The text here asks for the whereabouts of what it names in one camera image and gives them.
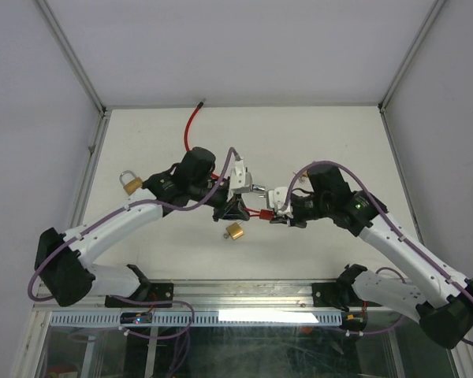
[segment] white table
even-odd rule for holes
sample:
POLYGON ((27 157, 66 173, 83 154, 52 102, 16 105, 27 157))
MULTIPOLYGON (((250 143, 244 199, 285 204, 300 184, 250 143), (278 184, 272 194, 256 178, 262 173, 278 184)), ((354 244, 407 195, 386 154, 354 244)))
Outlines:
MULTIPOLYGON (((182 159, 184 126, 191 112, 112 112, 85 221, 126 199, 118 181, 122 171, 131 169, 145 180, 182 159)), ((190 143, 212 151, 219 168, 228 147, 234 146, 255 183, 268 187, 289 185, 292 173, 314 160, 338 161, 415 233, 376 107, 203 108, 192 124, 190 143)), ((249 207, 265 207, 257 195, 244 199, 249 207)), ((329 279, 348 263, 370 269, 393 266, 331 220, 312 221, 306 229, 298 229, 252 218, 242 224, 245 235, 232 241, 222 237, 231 222, 215 223, 211 214, 208 206, 171 213, 123 239, 97 262, 137 264, 152 280, 329 279)))

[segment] brass padlock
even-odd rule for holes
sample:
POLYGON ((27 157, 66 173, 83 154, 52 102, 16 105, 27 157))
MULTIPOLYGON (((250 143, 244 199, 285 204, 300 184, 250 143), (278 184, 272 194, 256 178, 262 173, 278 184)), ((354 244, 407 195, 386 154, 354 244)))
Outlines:
POLYGON ((226 233, 223 235, 224 239, 231 237, 233 240, 237 240, 244 235, 244 229, 240 227, 240 224, 235 222, 226 227, 226 233))
POLYGON ((139 178, 133 171, 123 171, 121 175, 119 175, 119 182, 122 184, 123 189, 125 189, 125 192, 128 193, 128 195, 132 195, 135 193, 135 191, 139 188, 142 187, 142 179, 139 178), (123 176, 130 175, 133 177, 129 182, 125 183, 123 180, 123 176))

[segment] red wire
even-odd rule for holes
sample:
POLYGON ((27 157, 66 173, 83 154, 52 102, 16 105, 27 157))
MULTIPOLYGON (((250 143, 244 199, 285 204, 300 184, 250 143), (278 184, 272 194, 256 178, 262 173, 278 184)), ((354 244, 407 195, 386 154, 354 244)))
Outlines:
MULTIPOLYGON (((188 123, 186 124, 186 128, 184 129, 184 147, 186 149, 186 152, 191 150, 191 147, 189 147, 189 140, 188 139, 189 139, 189 129, 191 128, 192 120, 195 119, 196 114, 199 112, 200 109, 202 109, 202 106, 203 106, 203 102, 201 102, 200 104, 197 105, 197 107, 195 107, 195 109, 193 110, 191 116, 189 117, 188 123)), ((212 173, 212 178, 217 180, 219 178, 219 176, 212 173)), ((249 209, 247 207, 245 209, 250 213, 257 213, 256 216, 259 217, 260 212, 258 210, 249 209)))

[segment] white strip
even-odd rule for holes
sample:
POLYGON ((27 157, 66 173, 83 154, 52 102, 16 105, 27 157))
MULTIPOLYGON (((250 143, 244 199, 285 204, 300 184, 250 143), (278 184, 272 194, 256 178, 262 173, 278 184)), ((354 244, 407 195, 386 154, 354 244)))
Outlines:
POLYGON ((219 321, 262 321, 267 323, 316 324, 313 313, 294 313, 274 309, 221 309, 219 321))

